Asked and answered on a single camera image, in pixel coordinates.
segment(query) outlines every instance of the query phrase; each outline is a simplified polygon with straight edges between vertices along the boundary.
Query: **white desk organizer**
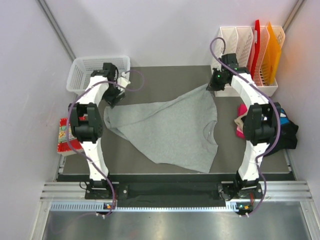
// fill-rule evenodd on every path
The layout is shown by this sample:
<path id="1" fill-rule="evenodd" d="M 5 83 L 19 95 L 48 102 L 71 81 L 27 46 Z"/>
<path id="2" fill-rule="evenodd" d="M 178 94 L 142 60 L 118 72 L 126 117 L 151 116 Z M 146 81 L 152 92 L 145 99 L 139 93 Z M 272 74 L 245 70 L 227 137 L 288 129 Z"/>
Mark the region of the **white desk organizer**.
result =
<path id="1" fill-rule="evenodd" d="M 272 29 L 277 37 L 278 43 L 282 47 L 285 41 L 284 30 L 281 26 L 273 26 Z M 225 40 L 226 47 L 224 54 L 236 53 L 239 67 L 246 67 L 251 48 L 254 44 L 253 28 L 250 26 L 220 27 L 218 37 L 222 37 Z M 261 27 L 260 39 L 260 51 L 256 64 L 256 72 L 259 72 L 259 74 L 255 74 L 253 80 L 262 92 L 271 97 L 278 88 L 277 81 L 275 79 L 272 85 L 266 85 L 260 69 L 269 42 L 269 33 L 266 27 Z M 213 52 L 219 58 L 222 56 L 223 42 L 221 40 L 216 41 Z M 221 64 L 219 64 L 214 58 L 211 63 L 211 72 L 213 72 L 213 68 L 221 69 Z M 224 91 L 215 91 L 214 93 L 216 97 L 239 97 L 239 94 L 230 85 L 226 85 Z"/>

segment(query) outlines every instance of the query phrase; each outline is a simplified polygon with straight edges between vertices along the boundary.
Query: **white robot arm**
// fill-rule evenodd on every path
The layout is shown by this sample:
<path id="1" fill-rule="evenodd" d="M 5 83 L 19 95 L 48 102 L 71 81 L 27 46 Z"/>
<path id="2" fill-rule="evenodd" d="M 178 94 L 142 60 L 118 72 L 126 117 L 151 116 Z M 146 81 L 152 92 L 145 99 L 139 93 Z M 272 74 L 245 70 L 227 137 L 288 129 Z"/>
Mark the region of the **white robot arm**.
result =
<path id="1" fill-rule="evenodd" d="M 87 89 L 92 88 L 88 93 L 81 97 L 73 107 L 70 117 L 70 126 L 72 134 L 80 141 L 80 144 L 87 157 L 93 162 L 87 160 L 90 170 L 90 179 L 93 181 L 102 181 L 105 177 L 97 170 L 108 176 L 109 170 L 105 164 L 103 152 L 101 149 L 101 136 L 103 134 L 104 123 L 98 111 L 98 105 L 102 99 L 107 101 L 111 107 L 118 103 L 125 96 L 125 88 L 130 81 L 125 73 L 115 79 L 116 68 L 111 63 L 104 63 L 103 70 L 94 71 L 90 78 Z M 101 81 L 112 81 L 118 85 L 103 83 L 92 87 Z M 79 120 L 79 117 L 86 115 L 86 120 Z"/>
<path id="2" fill-rule="evenodd" d="M 228 198 L 230 200 L 234 197 L 247 198 L 250 194 L 256 194 L 258 188 L 261 187 L 258 167 L 260 167 L 263 160 L 262 154 L 276 138 L 276 113 L 267 98 L 251 86 L 256 87 L 249 71 L 245 67 L 238 66 L 235 53 L 225 54 L 220 60 L 234 69 L 247 82 L 238 75 L 233 75 L 222 66 L 221 71 L 216 68 L 213 69 L 207 90 L 224 90 L 225 85 L 230 84 L 240 95 L 248 112 L 243 124 L 246 148 L 242 164 L 235 175 L 233 186 L 225 187 L 223 184 L 219 184 L 218 191 L 220 196 L 224 194 L 222 197 L 224 199 Z M 274 103 L 274 105 L 278 114 L 280 114 L 281 106 L 278 103 Z"/>

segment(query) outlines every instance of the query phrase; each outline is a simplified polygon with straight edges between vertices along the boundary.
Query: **white enclosure wall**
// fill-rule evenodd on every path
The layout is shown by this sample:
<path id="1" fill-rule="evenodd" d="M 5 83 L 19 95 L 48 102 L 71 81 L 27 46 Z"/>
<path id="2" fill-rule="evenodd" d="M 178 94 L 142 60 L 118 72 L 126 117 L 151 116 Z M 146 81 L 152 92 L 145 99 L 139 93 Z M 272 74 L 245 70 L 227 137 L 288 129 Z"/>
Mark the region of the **white enclosure wall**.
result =
<path id="1" fill-rule="evenodd" d="M 0 3 L 0 239 L 24 240 L 52 176 L 71 60 L 35 0 Z"/>
<path id="2" fill-rule="evenodd" d="M 209 65 L 222 26 L 285 22 L 294 0 L 47 0 L 77 57 L 127 55 L 131 65 Z"/>
<path id="3" fill-rule="evenodd" d="M 285 36 L 275 100 L 299 125 L 290 151 L 298 177 L 307 180 L 320 212 L 320 2 L 307 0 Z"/>

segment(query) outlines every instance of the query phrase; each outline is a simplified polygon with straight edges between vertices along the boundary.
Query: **purple cable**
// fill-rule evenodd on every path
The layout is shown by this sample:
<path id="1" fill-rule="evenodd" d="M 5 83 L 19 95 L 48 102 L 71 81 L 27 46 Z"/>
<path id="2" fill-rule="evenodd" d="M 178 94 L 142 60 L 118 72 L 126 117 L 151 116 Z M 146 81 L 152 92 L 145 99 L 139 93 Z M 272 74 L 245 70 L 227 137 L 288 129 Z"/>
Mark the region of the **purple cable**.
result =
<path id="1" fill-rule="evenodd" d="M 144 75 L 143 75 L 140 71 L 138 71 L 138 70 L 129 70 L 129 71 L 126 71 L 125 73 L 129 73 L 129 72 L 135 72 L 135 73 L 138 73 L 138 74 L 141 75 L 141 77 L 142 77 L 142 85 L 141 85 L 138 89 L 129 89 L 129 88 L 123 87 L 123 86 L 121 86 L 121 85 L 119 85 L 119 84 L 117 84 L 116 82 L 113 82 L 113 81 L 99 81 L 99 82 L 93 84 L 93 85 L 91 86 L 91 88 L 88 88 L 87 90 L 85 90 L 82 94 L 80 94 L 80 95 L 73 101 L 73 103 L 71 103 L 71 106 L 70 106 L 69 111 L 68 111 L 68 117 L 67 117 L 67 119 L 66 119 L 66 125 L 69 126 L 71 111 L 72 111 L 72 109 L 74 108 L 76 102 L 79 101 L 79 99 L 82 98 L 85 94 L 87 94 L 88 92 L 90 92 L 90 90 L 91 90 L 93 87 L 95 87 L 95 86 L 97 86 L 97 85 L 99 85 L 99 84 L 113 84 L 113 85 L 116 85 L 116 86 L 118 86 L 118 87 L 120 87 L 120 88 L 122 88 L 122 89 L 124 89 L 124 90 L 126 90 L 126 91 L 128 91 L 128 92 L 137 92 L 137 91 L 141 90 L 141 89 L 143 88 L 144 84 L 145 84 L 145 77 L 144 77 Z M 88 159 L 89 162 L 92 164 L 92 166 L 105 178 L 105 180 L 107 181 L 107 183 L 109 184 L 109 186 L 110 186 L 110 188 L 111 188 L 111 192 L 112 192 L 112 208 L 111 208 L 111 209 L 114 209 L 114 208 L 115 208 L 115 201 L 116 201 L 116 193 L 115 193 L 114 187 L 112 186 L 112 183 L 111 183 L 110 180 L 108 179 L 108 176 L 106 176 L 106 175 L 97 167 L 97 165 L 94 163 L 94 161 L 93 161 L 90 157 L 86 156 L 86 154 L 84 154 L 84 153 L 82 153 L 82 152 L 77 151 L 77 150 L 70 144 L 69 131 L 66 131 L 66 143 L 68 144 L 69 148 L 70 148 L 71 150 L 73 150 L 75 153 L 77 153 L 77 154 L 85 157 L 86 159 Z M 111 212 L 112 212 L 112 211 L 110 210 L 110 211 L 106 214 L 106 216 L 110 215 Z"/>
<path id="2" fill-rule="evenodd" d="M 222 37 L 216 37 L 214 38 L 211 43 L 210 43 L 210 52 L 212 54 L 212 56 L 214 57 L 215 60 L 217 60 L 218 63 L 220 63 L 222 66 L 224 66 L 226 69 L 228 69 L 231 73 L 233 73 L 234 75 L 238 76 L 239 78 L 241 78 L 243 81 L 245 81 L 246 83 L 249 84 L 249 81 L 247 79 L 245 79 L 243 76 L 241 76 L 239 73 L 237 73 L 234 69 L 232 69 L 231 67 L 229 67 L 228 65 L 226 65 L 224 62 L 222 62 L 214 53 L 214 51 L 212 50 L 212 44 L 216 41 L 216 40 L 222 40 L 223 41 L 223 52 L 222 54 L 225 53 L 225 50 L 226 50 L 226 41 L 222 38 Z M 256 158 L 255 158 L 255 163 L 256 163 L 256 168 L 258 170 L 258 173 L 259 175 L 261 176 L 263 182 L 264 182 L 264 192 L 263 192 L 263 195 L 261 197 L 261 200 L 259 201 L 259 203 L 257 204 L 257 206 L 255 207 L 255 209 L 253 209 L 253 211 L 251 213 L 248 214 L 248 217 L 251 216 L 252 214 L 254 214 L 258 208 L 261 206 L 263 200 L 265 199 L 265 196 L 267 194 L 267 181 L 266 181 L 266 178 L 265 176 L 263 175 L 263 173 L 261 172 L 261 169 L 259 167 L 259 163 L 258 163 L 258 158 L 264 156 L 264 155 L 267 155 L 268 153 L 270 153 L 274 148 L 275 146 L 277 145 L 278 143 L 278 140 L 280 138 L 280 131 L 281 131 L 281 123 L 280 123 L 280 116 L 278 114 L 278 111 L 277 111 L 277 108 L 274 104 L 274 102 L 271 100 L 270 97 L 268 97 L 264 92 L 260 91 L 257 87 L 255 87 L 254 85 L 250 84 L 250 86 L 256 90 L 258 93 L 260 93 L 262 96 L 264 96 L 268 101 L 269 103 L 271 104 L 272 106 L 272 109 L 273 111 L 275 112 L 275 118 L 276 118 L 276 135 L 275 135 L 275 140 L 274 140 L 274 143 L 271 145 L 271 147 L 266 150 L 264 153 L 258 155 Z"/>

